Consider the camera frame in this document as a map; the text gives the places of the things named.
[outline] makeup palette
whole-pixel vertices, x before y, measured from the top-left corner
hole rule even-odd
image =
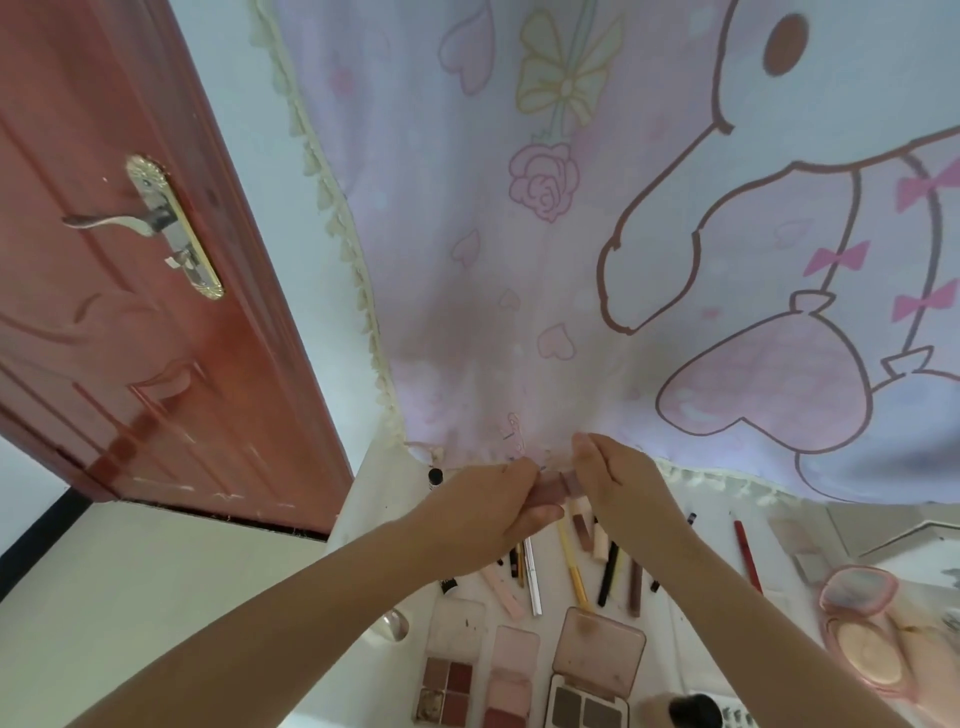
[[[442,596],[430,619],[426,659],[414,700],[414,721],[464,728],[470,689],[487,625],[478,601]]]
[[[539,651],[540,635],[497,627],[483,728],[526,728]]]
[[[646,644],[638,629],[570,607],[553,659],[545,728],[627,728],[627,698]]]

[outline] cartoon print curtain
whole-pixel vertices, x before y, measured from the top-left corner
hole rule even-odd
[[[960,5],[269,12],[416,448],[960,500]]]

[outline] door lever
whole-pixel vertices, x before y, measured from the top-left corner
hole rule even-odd
[[[177,222],[177,215],[169,206],[157,207],[143,215],[68,215],[63,224],[74,230],[89,230],[101,225],[122,225],[144,237],[153,237]]]
[[[164,258],[164,262],[183,271],[190,285],[201,295],[212,301],[222,299],[224,285],[160,165],[141,155],[130,155],[127,157],[127,177],[147,206],[144,214],[69,215],[63,218],[63,224],[75,230],[122,225],[144,237],[153,237],[160,232],[172,253]]]

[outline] black baseboard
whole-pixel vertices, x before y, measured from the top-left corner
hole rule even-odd
[[[67,532],[92,502],[80,491],[69,488],[13,546],[0,554],[0,601],[26,576],[36,562],[43,558],[43,554]]]

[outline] black pen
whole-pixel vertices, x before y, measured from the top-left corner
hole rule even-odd
[[[597,597],[597,604],[601,607],[607,604],[607,597],[610,595],[610,586],[613,583],[613,575],[616,573],[616,557],[619,553],[620,546],[611,541],[610,553],[607,556],[607,565],[603,569],[603,581],[600,582],[600,595]]]
[[[693,522],[697,520],[697,514],[690,512],[690,515],[686,517],[686,524],[693,525]],[[654,580],[654,583],[650,585],[650,591],[656,594],[660,591],[660,582]]]

